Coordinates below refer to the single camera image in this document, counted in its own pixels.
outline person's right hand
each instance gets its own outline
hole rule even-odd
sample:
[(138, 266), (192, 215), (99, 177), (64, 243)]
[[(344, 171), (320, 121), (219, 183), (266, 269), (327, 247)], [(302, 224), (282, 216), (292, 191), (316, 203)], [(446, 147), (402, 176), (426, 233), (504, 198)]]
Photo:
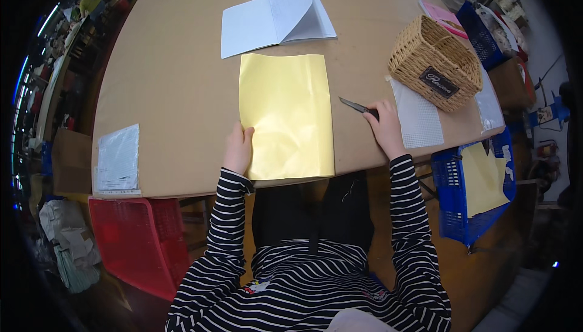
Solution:
[(363, 113), (364, 118), (373, 129), (374, 136), (389, 160), (407, 154), (403, 145), (401, 123), (395, 106), (387, 99), (374, 102), (368, 108), (378, 110), (379, 121), (370, 113)]

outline cardboard box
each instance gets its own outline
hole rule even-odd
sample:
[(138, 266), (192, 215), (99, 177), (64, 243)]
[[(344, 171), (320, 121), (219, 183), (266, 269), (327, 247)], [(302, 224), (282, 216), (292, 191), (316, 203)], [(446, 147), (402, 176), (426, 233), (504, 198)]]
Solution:
[(59, 128), (51, 156), (55, 194), (91, 194), (91, 137)]
[[(522, 66), (524, 70), (524, 80), (519, 66)], [(488, 72), (488, 76), (498, 96), (501, 109), (525, 109), (535, 104), (536, 95), (532, 80), (526, 65), (519, 57), (513, 57), (493, 68)]]

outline open notebook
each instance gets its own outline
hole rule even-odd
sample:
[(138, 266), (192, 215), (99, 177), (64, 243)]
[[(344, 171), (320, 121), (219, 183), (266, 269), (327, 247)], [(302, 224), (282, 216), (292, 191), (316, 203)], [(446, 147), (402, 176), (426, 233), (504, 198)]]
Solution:
[(320, 0), (252, 0), (223, 11), (220, 56), (335, 37)]

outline yellow sheet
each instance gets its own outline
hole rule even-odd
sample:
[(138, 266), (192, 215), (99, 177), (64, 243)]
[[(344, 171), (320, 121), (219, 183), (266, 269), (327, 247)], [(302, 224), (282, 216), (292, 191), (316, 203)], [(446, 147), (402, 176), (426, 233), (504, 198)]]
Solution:
[(462, 150), (462, 167), (468, 219), (509, 202), (502, 191), (505, 159), (496, 158), (492, 151), (486, 156), (484, 146), (479, 142)]
[(255, 127), (249, 179), (334, 175), (323, 55), (242, 55), (239, 113), (244, 128)]

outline person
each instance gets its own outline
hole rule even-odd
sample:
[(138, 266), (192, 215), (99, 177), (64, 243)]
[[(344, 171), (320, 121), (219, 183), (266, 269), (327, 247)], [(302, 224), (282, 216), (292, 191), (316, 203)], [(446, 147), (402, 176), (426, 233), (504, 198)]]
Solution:
[(447, 331), (451, 307), (440, 281), (425, 204), (397, 111), (375, 102), (380, 121), (365, 113), (390, 159), (392, 257), (397, 280), (387, 290), (368, 272), (374, 226), (364, 171), (330, 179), (320, 207), (301, 204), (298, 185), (259, 189), (252, 230), (254, 280), (245, 273), (243, 176), (254, 129), (236, 123), (227, 138), (205, 255), (182, 280), (166, 331)]
[(102, 3), (101, 0), (79, 0), (79, 10), (81, 11), (81, 18), (85, 18), (95, 11)]

